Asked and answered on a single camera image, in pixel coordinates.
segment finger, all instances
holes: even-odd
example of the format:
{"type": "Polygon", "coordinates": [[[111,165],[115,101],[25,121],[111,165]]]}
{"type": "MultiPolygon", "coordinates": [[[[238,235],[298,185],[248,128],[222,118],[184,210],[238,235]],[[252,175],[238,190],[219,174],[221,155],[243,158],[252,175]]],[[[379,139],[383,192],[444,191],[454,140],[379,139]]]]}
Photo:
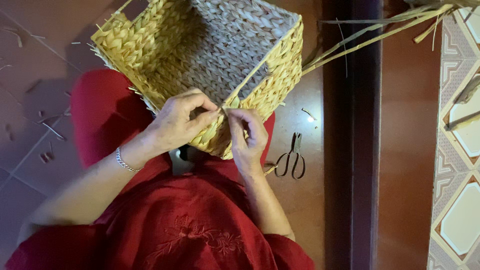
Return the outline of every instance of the finger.
{"type": "Polygon", "coordinates": [[[181,94],[178,94],[175,97],[181,98],[181,97],[188,96],[188,95],[191,95],[191,94],[201,94],[201,93],[203,93],[203,92],[200,89],[198,89],[196,87],[190,87],[188,89],[188,91],[183,92],[181,94]]]}
{"type": "Polygon", "coordinates": [[[264,131],[265,127],[262,123],[262,119],[258,115],[255,109],[227,109],[228,117],[233,115],[247,122],[249,128],[249,136],[253,139],[258,139],[264,131]]]}
{"type": "Polygon", "coordinates": [[[197,107],[203,107],[206,110],[216,110],[218,106],[215,105],[204,93],[194,93],[180,98],[184,102],[184,108],[187,112],[192,111],[197,107]]]}
{"type": "Polygon", "coordinates": [[[230,125],[230,134],[232,135],[233,146],[246,146],[245,133],[243,129],[242,120],[235,115],[228,117],[228,123],[230,125]]]}
{"type": "Polygon", "coordinates": [[[193,130],[195,134],[199,133],[206,126],[210,125],[220,116],[216,111],[206,111],[199,114],[195,119],[188,122],[189,129],[193,130]]]}

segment red sleeve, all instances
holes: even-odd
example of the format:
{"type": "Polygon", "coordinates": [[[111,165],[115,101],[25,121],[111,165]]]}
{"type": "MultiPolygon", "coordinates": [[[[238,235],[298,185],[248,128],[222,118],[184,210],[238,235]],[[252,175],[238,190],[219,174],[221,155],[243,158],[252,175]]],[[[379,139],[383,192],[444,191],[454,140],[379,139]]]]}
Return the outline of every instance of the red sleeve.
{"type": "Polygon", "coordinates": [[[52,226],[22,242],[7,261],[7,270],[96,269],[104,225],[52,226]]]}
{"type": "Polygon", "coordinates": [[[270,244],[278,270],[315,270],[313,260],[299,244],[279,234],[265,234],[264,237],[270,244]]]}

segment embroidered floral pattern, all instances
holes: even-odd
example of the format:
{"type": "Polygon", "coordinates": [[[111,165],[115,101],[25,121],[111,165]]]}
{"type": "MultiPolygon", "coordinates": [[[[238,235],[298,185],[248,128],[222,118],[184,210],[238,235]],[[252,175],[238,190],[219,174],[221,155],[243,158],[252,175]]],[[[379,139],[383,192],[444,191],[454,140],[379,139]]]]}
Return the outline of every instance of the embroidered floral pattern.
{"type": "Polygon", "coordinates": [[[155,251],[145,258],[147,269],[151,269],[159,258],[175,251],[184,241],[189,240],[201,239],[212,250],[222,255],[243,251],[243,241],[240,235],[235,236],[215,229],[206,230],[204,226],[198,226],[194,221],[189,222],[187,215],[177,216],[174,227],[167,227],[164,232],[174,238],[157,245],[155,251]]]}

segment tiled floor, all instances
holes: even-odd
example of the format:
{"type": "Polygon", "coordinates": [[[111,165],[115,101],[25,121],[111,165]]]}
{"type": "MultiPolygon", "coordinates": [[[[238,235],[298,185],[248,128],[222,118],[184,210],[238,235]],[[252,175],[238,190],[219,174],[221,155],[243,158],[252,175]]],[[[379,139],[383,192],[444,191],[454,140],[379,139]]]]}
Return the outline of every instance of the tiled floor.
{"type": "Polygon", "coordinates": [[[440,114],[432,196],[428,269],[480,270],[480,121],[447,131],[445,125],[480,110],[480,92],[453,104],[475,73],[480,51],[475,30],[460,13],[443,24],[440,114]]]}
{"type": "MultiPolygon", "coordinates": [[[[319,3],[313,0],[269,1],[299,13],[304,21],[303,56],[316,46],[316,20],[319,3]]],[[[1,0],[0,27],[18,29],[23,47],[16,36],[0,31],[0,265],[15,248],[22,220],[47,196],[81,173],[73,144],[69,117],[48,122],[66,142],[45,126],[35,122],[43,117],[62,114],[69,109],[70,91],[76,78],[85,71],[104,68],[103,62],[87,46],[90,36],[124,3],[124,0],[1,0]],[[5,131],[8,126],[10,136],[5,131]],[[44,164],[39,154],[52,144],[54,161],[44,164]]],[[[136,0],[126,10],[133,18],[146,5],[136,0]]],[[[298,243],[323,269],[323,125],[322,71],[309,73],[276,110],[276,126],[267,159],[275,161],[289,149],[293,132],[302,132],[302,154],[307,162],[301,180],[287,176],[268,176],[283,205],[298,243]],[[312,123],[301,108],[308,108],[316,118],[312,123]]]]}

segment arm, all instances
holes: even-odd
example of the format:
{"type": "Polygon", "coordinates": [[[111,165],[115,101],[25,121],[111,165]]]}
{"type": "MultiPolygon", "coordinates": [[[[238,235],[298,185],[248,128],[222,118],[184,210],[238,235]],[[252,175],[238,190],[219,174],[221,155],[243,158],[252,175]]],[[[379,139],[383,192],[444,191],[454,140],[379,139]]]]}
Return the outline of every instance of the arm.
{"type": "Polygon", "coordinates": [[[233,159],[245,180],[247,198],[254,222],[264,234],[275,233],[295,240],[282,206],[262,171],[260,157],[268,140],[262,120],[256,110],[229,109],[228,122],[232,134],[233,159]],[[249,137],[245,139],[244,129],[249,137]]]}
{"type": "MultiPolygon", "coordinates": [[[[219,116],[216,109],[199,89],[169,98],[157,118],[121,146],[121,158],[131,168],[142,168],[151,158],[190,142],[219,116]],[[190,120],[190,112],[197,107],[208,111],[190,120]]],[[[47,199],[23,224],[18,244],[45,226],[92,223],[134,175],[117,163],[116,153],[108,155],[47,199]]]]}

